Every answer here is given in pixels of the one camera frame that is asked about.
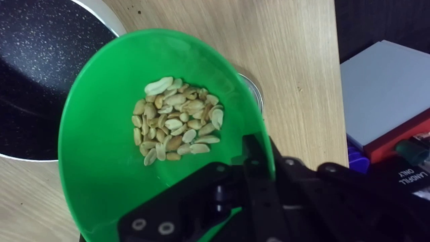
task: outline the green bowl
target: green bowl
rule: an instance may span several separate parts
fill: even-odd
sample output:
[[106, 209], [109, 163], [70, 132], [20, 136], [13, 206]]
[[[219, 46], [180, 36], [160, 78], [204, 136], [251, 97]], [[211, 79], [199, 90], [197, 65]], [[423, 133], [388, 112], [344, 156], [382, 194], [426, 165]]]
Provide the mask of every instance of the green bowl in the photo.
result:
[[[224, 106], [220, 143], [210, 153], [144, 167], [133, 144], [130, 116], [144, 88], [161, 77], [205, 88]], [[255, 135], [273, 175], [262, 116], [231, 65], [215, 50], [181, 32], [146, 30], [99, 50], [78, 75], [59, 131], [59, 170], [71, 215], [89, 242], [115, 242], [122, 215], [216, 160], [242, 161], [242, 136]]]

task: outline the screw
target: screw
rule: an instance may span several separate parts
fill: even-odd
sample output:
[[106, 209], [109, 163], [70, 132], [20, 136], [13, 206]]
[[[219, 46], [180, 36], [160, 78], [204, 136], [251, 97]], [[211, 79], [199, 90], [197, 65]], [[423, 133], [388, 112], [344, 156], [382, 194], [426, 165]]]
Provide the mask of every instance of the screw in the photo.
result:
[[172, 222], [162, 222], [160, 226], [158, 226], [158, 233], [161, 235], [169, 235], [175, 231], [175, 225]]
[[296, 163], [293, 160], [285, 160], [285, 163], [290, 167], [293, 167]]
[[146, 221], [145, 219], [136, 219], [132, 223], [133, 230], [141, 231], [146, 227]]
[[267, 241], [266, 242], [282, 242], [281, 239], [278, 239], [278, 238], [273, 238], [273, 237], [270, 237], [270, 238], [267, 238]]
[[333, 165], [325, 165], [325, 171], [328, 171], [328, 172], [336, 172], [336, 167], [333, 167]]
[[223, 172], [223, 171], [226, 171], [226, 167], [224, 167], [224, 165], [218, 165], [218, 167], [216, 167], [216, 171], [218, 171], [218, 172]]

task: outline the non-stick pan surface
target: non-stick pan surface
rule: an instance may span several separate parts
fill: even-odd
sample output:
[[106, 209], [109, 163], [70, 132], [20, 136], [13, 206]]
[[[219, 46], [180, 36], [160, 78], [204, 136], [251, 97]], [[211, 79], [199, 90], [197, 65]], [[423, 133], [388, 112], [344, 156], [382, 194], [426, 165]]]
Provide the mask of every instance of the non-stick pan surface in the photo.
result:
[[111, 39], [95, 16], [70, 0], [0, 0], [0, 153], [56, 159], [68, 89]]

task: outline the wooden surface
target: wooden surface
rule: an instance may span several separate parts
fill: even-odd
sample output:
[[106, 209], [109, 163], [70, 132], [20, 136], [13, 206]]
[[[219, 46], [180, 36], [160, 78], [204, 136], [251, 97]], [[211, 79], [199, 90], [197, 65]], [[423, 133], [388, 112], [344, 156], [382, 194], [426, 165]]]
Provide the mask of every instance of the wooden surface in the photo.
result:
[[[167, 27], [219, 50], [258, 82], [269, 133], [308, 165], [345, 164], [332, 0], [106, 0], [128, 31]], [[0, 159], [0, 241], [76, 242], [56, 164]]]
[[345, 161], [333, 0], [105, 0], [128, 31], [172, 28], [262, 88], [269, 133], [308, 165]]

